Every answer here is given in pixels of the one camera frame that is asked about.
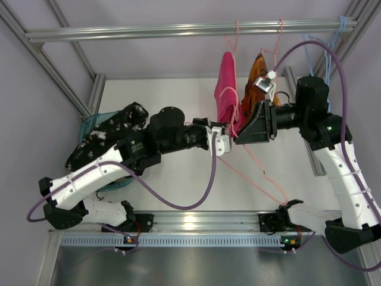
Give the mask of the black white patterned trousers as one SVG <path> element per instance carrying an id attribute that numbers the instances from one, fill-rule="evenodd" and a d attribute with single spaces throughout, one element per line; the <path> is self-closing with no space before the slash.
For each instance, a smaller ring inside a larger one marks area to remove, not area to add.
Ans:
<path id="1" fill-rule="evenodd" d="M 65 167 L 74 172 L 94 161 L 129 133 L 142 130 L 148 116 L 149 113 L 141 104 L 129 104 L 87 133 L 69 155 Z"/>

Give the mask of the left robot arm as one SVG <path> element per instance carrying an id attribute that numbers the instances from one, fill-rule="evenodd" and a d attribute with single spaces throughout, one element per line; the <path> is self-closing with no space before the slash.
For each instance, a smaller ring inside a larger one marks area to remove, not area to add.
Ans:
<path id="1" fill-rule="evenodd" d="M 212 171 L 202 198 L 186 209 L 200 206 L 214 182 L 217 157 L 231 150 L 230 132 L 225 123 L 208 118 L 193 119 L 186 125 L 185 115 L 177 107 L 164 107 L 148 123 L 137 124 L 108 150 L 73 173 L 59 178 L 43 178 L 40 192 L 46 200 L 45 220 L 55 229 L 68 229 L 80 223 L 97 223 L 105 231 L 128 231 L 136 222 L 128 201 L 119 203 L 93 199 L 90 195 L 116 180 L 130 175 L 147 190 L 141 180 L 143 171 L 161 162 L 164 154 L 191 148 L 209 151 Z"/>

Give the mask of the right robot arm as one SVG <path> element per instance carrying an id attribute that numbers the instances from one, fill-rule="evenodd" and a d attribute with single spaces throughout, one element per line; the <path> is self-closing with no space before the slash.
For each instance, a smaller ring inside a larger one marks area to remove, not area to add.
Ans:
<path id="1" fill-rule="evenodd" d="M 291 200 L 276 210 L 283 227 L 303 226 L 322 236 L 331 248 L 345 254 L 380 239 L 380 220 L 373 210 L 370 189 L 359 186 L 352 135 L 343 117 L 328 111 L 329 87 L 319 77 L 305 76 L 296 84 L 295 102 L 276 106 L 270 100 L 255 104 L 247 124 L 234 139 L 237 145 L 269 142 L 278 130 L 297 128 L 328 176 L 338 200 L 340 216 Z"/>

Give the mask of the orange patterned trousers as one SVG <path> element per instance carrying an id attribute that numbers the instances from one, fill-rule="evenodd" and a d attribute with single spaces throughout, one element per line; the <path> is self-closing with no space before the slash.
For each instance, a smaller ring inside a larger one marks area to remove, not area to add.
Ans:
<path id="1" fill-rule="evenodd" d="M 265 93 L 254 85 L 255 81 L 260 77 L 265 77 L 268 73 L 265 58 L 259 53 L 252 65 L 245 85 L 245 96 L 241 102 L 241 110 L 243 115 L 243 123 L 246 124 L 254 112 L 255 104 L 265 100 Z"/>

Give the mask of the pink trousers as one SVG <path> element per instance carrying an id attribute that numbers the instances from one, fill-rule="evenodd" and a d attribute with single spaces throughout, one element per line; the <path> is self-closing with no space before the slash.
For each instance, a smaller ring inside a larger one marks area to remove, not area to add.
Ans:
<path id="1" fill-rule="evenodd" d="M 235 59 L 231 52 L 223 54 L 214 98 L 217 106 L 217 121 L 227 123 L 231 136 L 235 137 L 242 127 L 243 114 L 236 90 Z"/>

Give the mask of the teal plastic basket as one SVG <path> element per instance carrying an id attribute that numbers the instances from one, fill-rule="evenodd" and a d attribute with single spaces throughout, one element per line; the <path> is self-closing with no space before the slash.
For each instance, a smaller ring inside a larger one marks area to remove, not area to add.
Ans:
<path id="1" fill-rule="evenodd" d="M 103 123 L 104 121 L 110 119 L 113 115 L 117 113 L 118 111 L 113 111 L 109 113 L 97 113 L 83 119 L 81 127 L 80 127 L 79 142 L 82 142 L 84 137 L 88 133 L 93 131 L 96 125 Z M 132 182 L 133 182 L 133 178 L 131 176 L 128 176 L 102 187 L 99 190 L 99 192 L 115 191 L 117 189 L 128 186 L 128 184 Z"/>

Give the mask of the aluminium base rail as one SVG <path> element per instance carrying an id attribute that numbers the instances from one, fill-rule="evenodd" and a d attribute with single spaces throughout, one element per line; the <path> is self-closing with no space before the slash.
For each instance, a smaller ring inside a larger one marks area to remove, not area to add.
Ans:
<path id="1" fill-rule="evenodd" d="M 286 226 L 278 211 L 135 211 L 134 215 L 123 221 L 97 214 L 70 215 L 59 218 L 49 226 L 49 232 L 110 232 L 110 228 L 119 232 L 134 234 L 217 234 L 246 233 L 270 234 L 295 232 L 296 227 Z"/>

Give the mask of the aluminium hanging rail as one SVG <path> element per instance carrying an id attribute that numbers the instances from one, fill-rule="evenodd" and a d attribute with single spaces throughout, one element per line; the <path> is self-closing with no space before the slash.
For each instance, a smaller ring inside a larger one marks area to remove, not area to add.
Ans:
<path id="1" fill-rule="evenodd" d="M 62 27 L 31 29 L 24 35 L 33 43 L 74 42 L 114 39 L 177 38 L 193 36 L 275 35 L 278 33 L 351 32 L 354 18 L 253 21 L 239 23 L 165 24 L 124 27 Z"/>

